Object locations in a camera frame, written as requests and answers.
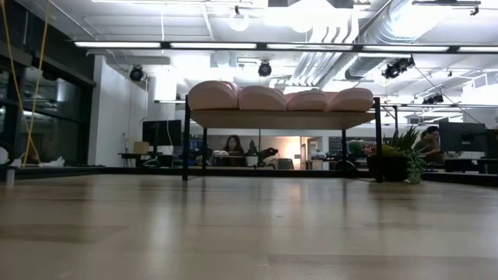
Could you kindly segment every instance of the potted plant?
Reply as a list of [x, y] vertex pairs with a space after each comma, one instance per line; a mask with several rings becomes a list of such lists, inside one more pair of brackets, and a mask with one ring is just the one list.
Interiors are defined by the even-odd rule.
[[409, 179], [411, 184], [420, 183], [424, 162], [419, 152], [412, 149], [418, 136], [419, 133], [411, 127], [405, 135], [398, 135], [396, 131], [390, 142], [384, 137], [382, 156], [372, 155], [366, 159], [369, 171], [376, 173], [379, 170], [386, 181]]
[[257, 166], [258, 164], [258, 149], [256, 149], [256, 145], [253, 140], [249, 143], [249, 149], [246, 156], [247, 166]]

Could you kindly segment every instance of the shelf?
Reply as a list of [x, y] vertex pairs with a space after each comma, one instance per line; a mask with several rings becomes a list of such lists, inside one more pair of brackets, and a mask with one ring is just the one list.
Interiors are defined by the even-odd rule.
[[251, 110], [193, 110], [203, 128], [342, 130], [370, 122], [374, 113]]

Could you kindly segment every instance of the window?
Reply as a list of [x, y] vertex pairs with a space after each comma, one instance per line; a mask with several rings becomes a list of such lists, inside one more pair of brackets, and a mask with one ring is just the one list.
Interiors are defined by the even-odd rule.
[[7, 88], [9, 87], [9, 72], [0, 69], [0, 100], [7, 96]]
[[[25, 110], [24, 116], [28, 123], [31, 120], [31, 112]], [[56, 160], [62, 156], [67, 163], [76, 163], [86, 161], [81, 147], [83, 139], [80, 139], [79, 124], [71, 121], [49, 117], [43, 114], [34, 114], [34, 124], [31, 137], [33, 143], [40, 153], [40, 160], [43, 163]], [[26, 126], [20, 126], [17, 155], [21, 156], [26, 151], [27, 145]], [[29, 163], [37, 163], [36, 155], [30, 150], [28, 157]]]
[[[26, 70], [24, 103], [28, 107], [33, 106], [39, 73], [36, 68]], [[80, 119], [82, 117], [81, 99], [82, 90], [78, 86], [60, 79], [50, 72], [42, 72], [40, 88], [38, 89], [37, 111]]]
[[[4, 100], [7, 96], [9, 87], [9, 73], [0, 69], [0, 100]], [[5, 106], [0, 108], [0, 133], [3, 132], [3, 124], [5, 122]]]

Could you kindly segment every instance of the spotlight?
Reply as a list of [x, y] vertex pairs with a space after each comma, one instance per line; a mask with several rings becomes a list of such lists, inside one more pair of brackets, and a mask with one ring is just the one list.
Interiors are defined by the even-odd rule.
[[429, 97], [429, 98], [427, 98], [427, 99], [424, 99], [424, 100], [423, 100], [423, 102], [422, 102], [422, 104], [430, 104], [430, 105], [432, 105], [432, 104], [434, 104], [434, 103], [435, 103], [435, 102], [434, 102], [434, 98], [432, 98], [432, 97]]
[[141, 82], [145, 80], [147, 77], [147, 74], [142, 70], [141, 65], [135, 65], [133, 66], [133, 70], [130, 72], [130, 79], [133, 82]]
[[434, 99], [434, 103], [443, 103], [444, 102], [443, 96], [441, 94], [436, 95], [435, 97], [433, 97], [433, 99]]
[[270, 66], [269, 61], [262, 61], [259, 65], [258, 74], [261, 77], [268, 77], [272, 74], [272, 66]]
[[413, 56], [410, 58], [399, 58], [394, 63], [388, 63], [386, 69], [382, 71], [382, 76], [386, 79], [396, 79], [400, 74], [413, 66], [415, 66]]

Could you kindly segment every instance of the pink cushion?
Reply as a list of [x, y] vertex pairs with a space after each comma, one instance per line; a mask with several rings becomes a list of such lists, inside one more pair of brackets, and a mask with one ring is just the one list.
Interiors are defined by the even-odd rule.
[[239, 93], [241, 110], [286, 110], [286, 99], [277, 89], [266, 86], [248, 86]]
[[330, 111], [366, 112], [374, 103], [374, 95], [369, 89], [344, 89], [332, 98], [328, 104]]
[[239, 99], [234, 88], [237, 86], [229, 82], [201, 82], [188, 93], [188, 106], [191, 110], [237, 109]]
[[222, 83], [228, 85], [235, 93], [239, 93], [239, 87], [237, 86], [237, 84], [235, 82], [222, 81]]
[[286, 95], [287, 110], [325, 110], [327, 95], [321, 90], [306, 90]]
[[327, 107], [325, 108], [325, 111], [329, 112], [330, 111], [330, 105], [332, 104], [332, 100], [339, 93], [337, 93], [337, 92], [325, 92], [325, 94], [327, 95]]

